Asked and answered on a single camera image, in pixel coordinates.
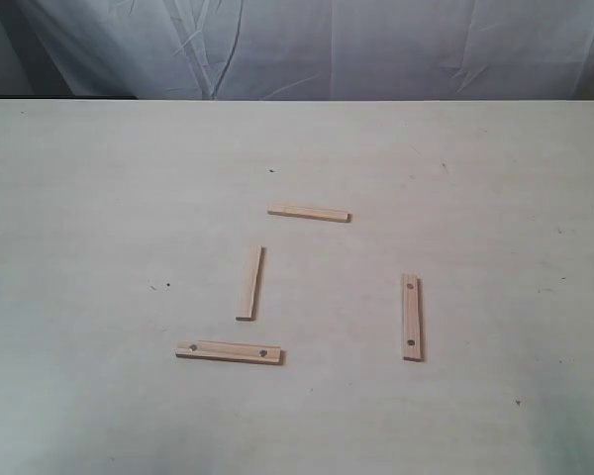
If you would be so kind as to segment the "plain wood strip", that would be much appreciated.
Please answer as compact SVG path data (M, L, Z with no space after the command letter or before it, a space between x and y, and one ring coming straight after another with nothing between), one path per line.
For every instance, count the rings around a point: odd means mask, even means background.
M260 244L256 244L248 250L242 298L236 315L236 320L239 322L255 320L263 255L264 247Z
M348 211L317 207L303 207L296 205L274 204L267 208L267 214L271 216L326 221L333 223L349 223L351 221L351 213Z

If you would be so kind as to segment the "wood strip with holes bottom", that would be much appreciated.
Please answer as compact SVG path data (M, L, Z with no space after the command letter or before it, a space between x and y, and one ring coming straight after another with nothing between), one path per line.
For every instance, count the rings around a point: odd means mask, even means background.
M183 341L174 353L178 358L261 365L281 365L284 359L280 346L210 340Z

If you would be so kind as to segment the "wood strip with holes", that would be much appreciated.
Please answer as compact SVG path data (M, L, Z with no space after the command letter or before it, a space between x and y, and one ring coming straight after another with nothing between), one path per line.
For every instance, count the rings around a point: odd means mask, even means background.
M424 360L421 280L408 273L402 275L402 357Z
M183 341L174 353L178 358L261 365L281 365L284 359L280 346L210 340Z

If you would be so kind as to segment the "plain wood strip top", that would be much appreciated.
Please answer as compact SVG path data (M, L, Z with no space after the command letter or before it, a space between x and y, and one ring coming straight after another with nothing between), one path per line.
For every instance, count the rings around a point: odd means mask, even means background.
M271 216L326 221L333 223L349 223L351 221L351 213L348 211L317 207L303 207L296 205L274 204L267 208L267 214Z

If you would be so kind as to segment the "white backdrop cloth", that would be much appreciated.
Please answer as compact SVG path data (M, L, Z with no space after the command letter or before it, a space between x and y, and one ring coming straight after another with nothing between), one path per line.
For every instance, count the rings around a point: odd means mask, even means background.
M594 100L594 1L0 1L0 96Z

